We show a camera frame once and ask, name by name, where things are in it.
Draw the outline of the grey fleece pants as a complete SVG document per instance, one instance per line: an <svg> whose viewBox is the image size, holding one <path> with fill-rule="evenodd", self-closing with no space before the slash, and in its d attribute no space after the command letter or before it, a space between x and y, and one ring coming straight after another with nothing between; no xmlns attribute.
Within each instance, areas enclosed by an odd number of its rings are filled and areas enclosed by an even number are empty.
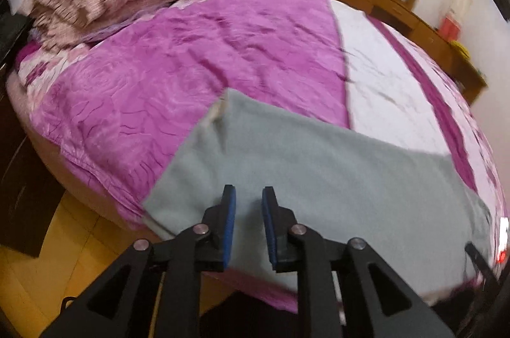
<svg viewBox="0 0 510 338"><path fill-rule="evenodd" d="M263 189L333 241L361 237L421 296L455 288L475 269L465 246L491 260L493 217L450 157L410 151L226 90L180 146L143 201L160 237L197 223L226 185L236 189L230 265L295 289L272 271Z"/></svg>

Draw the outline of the smartphone with lit screen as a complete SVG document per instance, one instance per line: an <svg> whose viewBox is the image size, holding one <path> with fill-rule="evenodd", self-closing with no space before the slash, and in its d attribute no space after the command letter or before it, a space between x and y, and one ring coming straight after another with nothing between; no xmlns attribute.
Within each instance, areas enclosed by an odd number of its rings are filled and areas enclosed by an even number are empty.
<svg viewBox="0 0 510 338"><path fill-rule="evenodd" d="M497 231L497 242L496 245L496 253L495 263L496 264L505 264L507 258L509 257L509 218L504 216L499 219L498 231Z"/></svg>

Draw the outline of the purple and white bed blanket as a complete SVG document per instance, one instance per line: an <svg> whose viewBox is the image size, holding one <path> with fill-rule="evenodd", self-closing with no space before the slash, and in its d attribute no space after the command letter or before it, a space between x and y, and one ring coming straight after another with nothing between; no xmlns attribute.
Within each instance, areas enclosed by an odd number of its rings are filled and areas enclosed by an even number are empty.
<svg viewBox="0 0 510 338"><path fill-rule="evenodd" d="M450 157L493 217L495 255L504 196L470 106L425 50L342 2L181 0L96 46L28 53L8 82L29 134L83 198L102 215L153 234L143 201L229 89ZM231 265L222 279L273 307L296 309L296 281L289 289Z"/></svg>

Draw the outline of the yellow object on cabinet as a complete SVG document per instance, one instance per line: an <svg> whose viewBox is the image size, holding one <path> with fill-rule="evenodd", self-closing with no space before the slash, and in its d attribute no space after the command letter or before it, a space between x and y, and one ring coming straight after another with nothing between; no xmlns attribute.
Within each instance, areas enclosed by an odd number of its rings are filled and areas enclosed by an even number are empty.
<svg viewBox="0 0 510 338"><path fill-rule="evenodd" d="M470 52L468 49L460 42L456 40L452 40L449 42L453 49L455 49L464 59L470 60Z"/></svg>

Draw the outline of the cream and red right curtain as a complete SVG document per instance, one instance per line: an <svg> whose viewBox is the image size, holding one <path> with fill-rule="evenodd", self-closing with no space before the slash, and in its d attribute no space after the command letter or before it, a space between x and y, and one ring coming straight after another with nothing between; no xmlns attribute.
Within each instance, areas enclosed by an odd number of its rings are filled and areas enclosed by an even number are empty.
<svg viewBox="0 0 510 338"><path fill-rule="evenodd" d="M472 0L447 0L443 12L439 34L446 41L455 41L459 38L463 20L470 9Z"/></svg>

